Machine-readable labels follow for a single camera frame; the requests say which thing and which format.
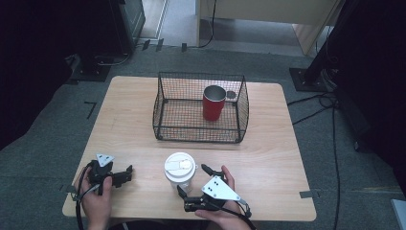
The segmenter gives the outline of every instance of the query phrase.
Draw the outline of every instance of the hand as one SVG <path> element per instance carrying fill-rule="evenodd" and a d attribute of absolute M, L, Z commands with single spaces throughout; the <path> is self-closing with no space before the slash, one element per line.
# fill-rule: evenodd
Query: hand
<path fill-rule="evenodd" d="M 78 189 L 79 179 L 81 174 L 75 181 L 75 187 Z M 81 183 L 80 194 L 83 194 L 91 185 L 89 183 L 88 174 L 92 169 L 89 167 L 84 174 L 83 181 Z M 111 215 L 111 188 L 112 188 L 112 177 L 107 176 L 103 181 L 103 191 L 102 195 L 97 195 L 94 192 L 89 192 L 81 200 L 81 207 L 83 208 L 84 214 L 88 218 L 88 229 L 100 229 L 104 230 L 108 227 L 108 222 Z"/>
<path fill-rule="evenodd" d="M 225 166 L 221 167 L 221 170 L 223 170 L 226 179 L 227 179 L 227 184 L 232 188 L 233 190 L 235 189 L 235 181 L 234 178 L 231 176 L 230 172 Z M 241 213 L 241 210 L 239 209 L 238 204 L 236 204 L 232 200 L 228 200 L 224 206 L 224 208 L 229 209 L 233 212 L 236 213 Z M 233 215 L 226 213 L 224 211 L 207 211 L 207 210 L 197 210 L 194 212 L 195 215 L 198 217 L 201 217 L 203 219 L 208 219 L 211 220 L 215 223 L 217 223 L 223 230 L 246 230 L 250 229 L 248 224 L 244 222 L 241 218 Z"/>

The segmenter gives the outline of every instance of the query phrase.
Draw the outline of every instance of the wire basket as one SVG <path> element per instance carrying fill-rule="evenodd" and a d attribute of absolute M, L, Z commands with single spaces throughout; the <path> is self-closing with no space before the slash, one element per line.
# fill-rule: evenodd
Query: wire basket
<path fill-rule="evenodd" d="M 219 85 L 226 92 L 220 118 L 203 118 L 203 92 Z M 240 143 L 248 127 L 249 104 L 242 75 L 161 72 L 153 110 L 155 137 L 163 141 Z"/>

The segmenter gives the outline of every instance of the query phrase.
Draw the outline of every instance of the red mug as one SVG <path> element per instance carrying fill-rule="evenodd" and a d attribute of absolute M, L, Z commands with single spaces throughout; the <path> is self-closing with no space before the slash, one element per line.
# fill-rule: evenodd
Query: red mug
<path fill-rule="evenodd" d="M 203 93 L 203 117 L 207 121 L 217 121 L 226 102 L 227 92 L 218 85 L 210 85 Z"/>

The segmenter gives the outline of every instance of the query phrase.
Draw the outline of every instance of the gray carpet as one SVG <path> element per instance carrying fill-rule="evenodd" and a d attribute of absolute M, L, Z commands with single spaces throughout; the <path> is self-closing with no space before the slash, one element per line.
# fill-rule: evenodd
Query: gray carpet
<path fill-rule="evenodd" d="M 124 64 L 113 66 L 106 82 L 62 85 L 28 133 L 0 152 L 0 229 L 77 229 L 74 218 L 62 215 L 66 195 L 58 189 L 72 182 L 114 76 L 157 77 L 159 71 L 242 74 L 248 81 L 281 84 L 286 100 L 292 102 L 314 93 L 295 90 L 289 67 L 306 68 L 311 61 L 309 57 L 196 49 L 181 53 L 179 47 L 163 47 L 161 52 L 155 52 L 155 47 L 150 46 L 145 51 L 138 49 Z M 97 103 L 89 119 L 92 105 L 85 102 Z M 292 122 L 320 108 L 317 100 L 293 104 L 289 106 Z M 335 124 L 342 190 L 337 229 L 399 229 L 391 199 L 405 197 L 392 169 L 375 154 L 353 149 L 352 134 L 340 110 L 335 111 Z M 294 128 L 315 195 L 317 218 L 312 222 L 264 221 L 257 222 L 257 226 L 332 229 L 337 201 L 332 110 Z"/>

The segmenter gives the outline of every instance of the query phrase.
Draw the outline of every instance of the coffee cup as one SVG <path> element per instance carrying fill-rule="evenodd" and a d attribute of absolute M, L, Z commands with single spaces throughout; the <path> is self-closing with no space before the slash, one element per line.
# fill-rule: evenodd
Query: coffee cup
<path fill-rule="evenodd" d="M 185 152 L 176 152 L 165 162 L 165 176 L 173 189 L 180 188 L 186 193 L 192 190 L 192 179 L 196 171 L 193 158 Z"/>
<path fill-rule="evenodd" d="M 203 118 L 217 121 L 226 101 L 226 90 L 218 85 L 207 86 L 203 93 Z"/>

